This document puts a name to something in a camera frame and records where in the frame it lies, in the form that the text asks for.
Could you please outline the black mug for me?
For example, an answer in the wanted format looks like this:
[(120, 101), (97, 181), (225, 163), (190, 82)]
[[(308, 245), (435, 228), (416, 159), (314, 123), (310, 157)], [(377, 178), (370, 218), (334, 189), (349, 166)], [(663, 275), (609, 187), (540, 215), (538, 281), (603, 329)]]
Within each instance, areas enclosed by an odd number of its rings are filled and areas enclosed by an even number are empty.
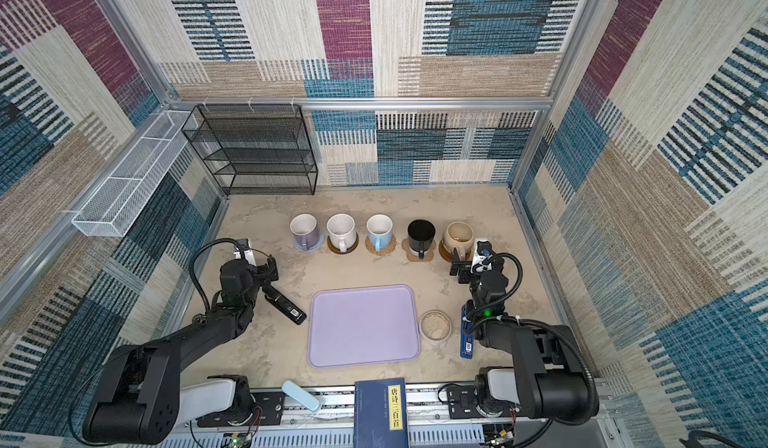
[(419, 259), (424, 259), (433, 243), (435, 226), (428, 220), (416, 219), (408, 225), (407, 233), (409, 250)]

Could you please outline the dark blue book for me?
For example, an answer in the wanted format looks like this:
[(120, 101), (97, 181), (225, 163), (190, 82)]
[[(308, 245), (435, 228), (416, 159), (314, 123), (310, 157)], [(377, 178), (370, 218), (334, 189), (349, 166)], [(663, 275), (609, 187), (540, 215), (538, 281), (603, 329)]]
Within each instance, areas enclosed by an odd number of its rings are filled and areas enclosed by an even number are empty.
[(354, 448), (407, 448), (406, 383), (404, 378), (355, 383)]

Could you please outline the beige ceramic mug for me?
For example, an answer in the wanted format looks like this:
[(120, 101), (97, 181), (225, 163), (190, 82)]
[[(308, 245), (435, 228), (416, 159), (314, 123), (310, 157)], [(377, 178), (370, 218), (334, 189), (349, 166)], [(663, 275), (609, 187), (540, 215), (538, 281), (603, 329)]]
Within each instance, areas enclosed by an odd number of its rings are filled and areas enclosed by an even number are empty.
[(456, 250), (459, 254), (466, 255), (472, 249), (474, 240), (474, 231), (470, 225), (454, 221), (444, 231), (442, 243), (449, 253)]

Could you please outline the white mug blue handle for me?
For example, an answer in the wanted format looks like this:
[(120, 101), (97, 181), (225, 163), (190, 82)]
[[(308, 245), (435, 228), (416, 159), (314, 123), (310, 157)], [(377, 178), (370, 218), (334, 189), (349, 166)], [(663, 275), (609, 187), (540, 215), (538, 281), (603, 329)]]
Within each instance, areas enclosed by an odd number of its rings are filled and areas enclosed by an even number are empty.
[(390, 245), (393, 226), (392, 219), (384, 214), (375, 214), (368, 219), (366, 223), (368, 241), (375, 252), (381, 252)]

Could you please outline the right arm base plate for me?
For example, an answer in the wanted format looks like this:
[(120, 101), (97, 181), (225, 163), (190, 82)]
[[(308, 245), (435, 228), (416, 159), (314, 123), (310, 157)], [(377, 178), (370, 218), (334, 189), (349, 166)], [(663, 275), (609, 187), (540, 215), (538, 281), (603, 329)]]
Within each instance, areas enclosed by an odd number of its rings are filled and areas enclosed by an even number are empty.
[(516, 393), (485, 385), (447, 383), (438, 388), (437, 398), (448, 407), (451, 419), (508, 418), (527, 410)]

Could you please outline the white mug purple outside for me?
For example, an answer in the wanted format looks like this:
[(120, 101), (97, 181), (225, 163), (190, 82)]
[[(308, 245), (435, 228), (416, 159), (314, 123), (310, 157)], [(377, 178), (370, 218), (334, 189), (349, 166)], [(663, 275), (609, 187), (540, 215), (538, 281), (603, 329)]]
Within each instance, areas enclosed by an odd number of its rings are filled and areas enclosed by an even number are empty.
[(289, 229), (295, 241), (302, 245), (313, 245), (321, 237), (317, 219), (308, 213), (296, 215), (290, 222)]

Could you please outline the white ceramic mug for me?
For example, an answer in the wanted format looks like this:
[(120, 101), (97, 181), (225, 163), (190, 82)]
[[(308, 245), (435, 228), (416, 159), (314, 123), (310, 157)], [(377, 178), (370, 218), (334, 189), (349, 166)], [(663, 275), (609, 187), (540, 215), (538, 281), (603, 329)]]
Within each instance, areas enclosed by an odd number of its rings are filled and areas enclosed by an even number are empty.
[(342, 252), (350, 247), (356, 238), (356, 225), (349, 214), (339, 213), (333, 215), (326, 225), (328, 235), (332, 243)]

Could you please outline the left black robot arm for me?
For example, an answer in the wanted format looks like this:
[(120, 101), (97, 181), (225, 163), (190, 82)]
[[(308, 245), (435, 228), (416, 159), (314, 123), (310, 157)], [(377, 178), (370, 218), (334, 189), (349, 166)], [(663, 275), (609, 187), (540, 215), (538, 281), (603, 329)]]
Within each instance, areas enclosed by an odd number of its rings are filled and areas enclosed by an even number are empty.
[(83, 392), (91, 380), (99, 379), (80, 428), (74, 424), (80, 394), (70, 404), (67, 423), (76, 441), (89, 447), (156, 445), (172, 432), (180, 420), (181, 373), (209, 351), (242, 335), (253, 319), (258, 292), (278, 279), (273, 256), (254, 265), (235, 239), (216, 239), (200, 250), (224, 243), (234, 245), (240, 257), (221, 266), (221, 294), (204, 301), (205, 312), (168, 336), (117, 348), (78, 389)]

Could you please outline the brown wooden round coaster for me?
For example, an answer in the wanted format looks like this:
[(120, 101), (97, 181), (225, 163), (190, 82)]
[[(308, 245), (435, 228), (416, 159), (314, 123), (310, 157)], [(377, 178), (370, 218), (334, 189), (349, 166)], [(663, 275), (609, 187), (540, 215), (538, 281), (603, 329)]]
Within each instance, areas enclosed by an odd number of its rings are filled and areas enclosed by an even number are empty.
[(358, 244), (359, 244), (359, 235), (356, 235), (354, 243), (350, 247), (347, 247), (346, 251), (342, 252), (332, 243), (332, 240), (330, 237), (326, 238), (326, 245), (328, 246), (330, 251), (336, 255), (350, 254), (358, 247)]

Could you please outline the grey-blue woven round coaster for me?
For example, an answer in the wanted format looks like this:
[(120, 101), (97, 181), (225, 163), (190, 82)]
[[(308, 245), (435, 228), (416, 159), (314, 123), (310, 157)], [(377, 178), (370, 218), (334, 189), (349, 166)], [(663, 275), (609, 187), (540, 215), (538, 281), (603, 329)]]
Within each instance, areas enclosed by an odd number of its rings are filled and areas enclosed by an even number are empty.
[(321, 236), (315, 244), (306, 245), (306, 246), (294, 240), (294, 248), (301, 252), (312, 252), (319, 249), (325, 243), (326, 243), (325, 236)]

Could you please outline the purple serving tray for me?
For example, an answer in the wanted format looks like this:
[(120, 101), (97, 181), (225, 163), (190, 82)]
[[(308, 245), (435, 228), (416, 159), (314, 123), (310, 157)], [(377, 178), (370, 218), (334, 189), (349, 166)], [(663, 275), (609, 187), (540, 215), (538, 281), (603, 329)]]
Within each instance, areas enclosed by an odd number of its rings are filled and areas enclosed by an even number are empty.
[(308, 362), (318, 369), (411, 361), (421, 351), (407, 285), (328, 290), (313, 297)]

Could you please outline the dark brown round coaster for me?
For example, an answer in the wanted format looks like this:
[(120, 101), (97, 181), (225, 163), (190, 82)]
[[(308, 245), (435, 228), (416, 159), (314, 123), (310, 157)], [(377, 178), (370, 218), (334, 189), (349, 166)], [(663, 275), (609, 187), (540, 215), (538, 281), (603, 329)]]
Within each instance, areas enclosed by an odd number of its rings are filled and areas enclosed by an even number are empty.
[(446, 241), (445, 239), (441, 239), (439, 242), (439, 253), (441, 257), (449, 263), (454, 261), (454, 254), (458, 255), (459, 261), (464, 261), (466, 259), (464, 245), (455, 240)]

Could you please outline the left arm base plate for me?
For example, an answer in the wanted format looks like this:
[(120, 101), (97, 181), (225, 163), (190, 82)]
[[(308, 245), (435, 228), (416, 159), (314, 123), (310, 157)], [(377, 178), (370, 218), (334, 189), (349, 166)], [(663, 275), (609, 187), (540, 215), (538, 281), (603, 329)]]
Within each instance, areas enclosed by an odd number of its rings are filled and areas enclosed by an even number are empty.
[(224, 411), (196, 419), (201, 428), (276, 426), (282, 419), (285, 395), (282, 392), (251, 392), (236, 395), (233, 404)]

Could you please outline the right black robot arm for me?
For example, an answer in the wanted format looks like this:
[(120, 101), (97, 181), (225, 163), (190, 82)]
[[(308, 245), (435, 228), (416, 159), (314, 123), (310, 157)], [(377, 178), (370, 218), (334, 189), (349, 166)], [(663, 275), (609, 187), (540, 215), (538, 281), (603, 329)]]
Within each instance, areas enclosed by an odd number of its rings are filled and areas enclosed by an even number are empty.
[(475, 377), (479, 415), (521, 415), (578, 426), (598, 414), (596, 377), (571, 329), (507, 313), (506, 302), (523, 281), (515, 255), (481, 242), (471, 260), (452, 253), (450, 274), (469, 286), (471, 298), (461, 318), (465, 340), (512, 357), (510, 368), (483, 368)]

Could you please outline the black remote control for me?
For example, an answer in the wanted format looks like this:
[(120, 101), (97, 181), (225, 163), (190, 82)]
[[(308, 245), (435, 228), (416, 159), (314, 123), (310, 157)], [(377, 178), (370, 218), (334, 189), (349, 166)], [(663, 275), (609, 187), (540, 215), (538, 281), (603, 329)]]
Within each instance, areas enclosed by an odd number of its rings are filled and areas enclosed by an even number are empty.
[(301, 310), (295, 303), (290, 301), (285, 295), (274, 288), (271, 284), (264, 285), (262, 292), (265, 295), (265, 299), (273, 307), (275, 307), (296, 325), (301, 325), (307, 319), (307, 314), (303, 310)]

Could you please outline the woven rattan round coaster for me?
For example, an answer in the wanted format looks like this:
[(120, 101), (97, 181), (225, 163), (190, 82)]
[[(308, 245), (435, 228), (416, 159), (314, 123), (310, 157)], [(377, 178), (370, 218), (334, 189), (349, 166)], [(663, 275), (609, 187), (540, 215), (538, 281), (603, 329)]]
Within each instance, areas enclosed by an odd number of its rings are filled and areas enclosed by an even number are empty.
[(391, 240), (390, 240), (390, 243), (386, 247), (382, 248), (381, 250), (376, 250), (375, 246), (371, 242), (371, 240), (368, 237), (365, 238), (365, 247), (366, 247), (366, 249), (371, 254), (374, 254), (376, 256), (387, 256), (387, 255), (389, 255), (389, 254), (394, 252), (396, 246), (397, 246), (397, 240), (396, 240), (395, 237), (392, 237)]

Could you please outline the brown flower-shaped coaster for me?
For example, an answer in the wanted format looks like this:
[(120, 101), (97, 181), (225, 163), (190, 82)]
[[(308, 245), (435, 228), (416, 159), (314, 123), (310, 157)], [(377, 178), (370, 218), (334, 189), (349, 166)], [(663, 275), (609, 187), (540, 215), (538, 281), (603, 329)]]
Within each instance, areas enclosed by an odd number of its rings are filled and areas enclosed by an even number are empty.
[(435, 255), (435, 249), (436, 245), (435, 242), (432, 242), (429, 249), (425, 252), (424, 256), (422, 258), (419, 257), (417, 252), (414, 252), (410, 248), (409, 240), (406, 239), (401, 243), (401, 248), (405, 252), (405, 256), (409, 262), (417, 263), (417, 262), (431, 262), (434, 259)]

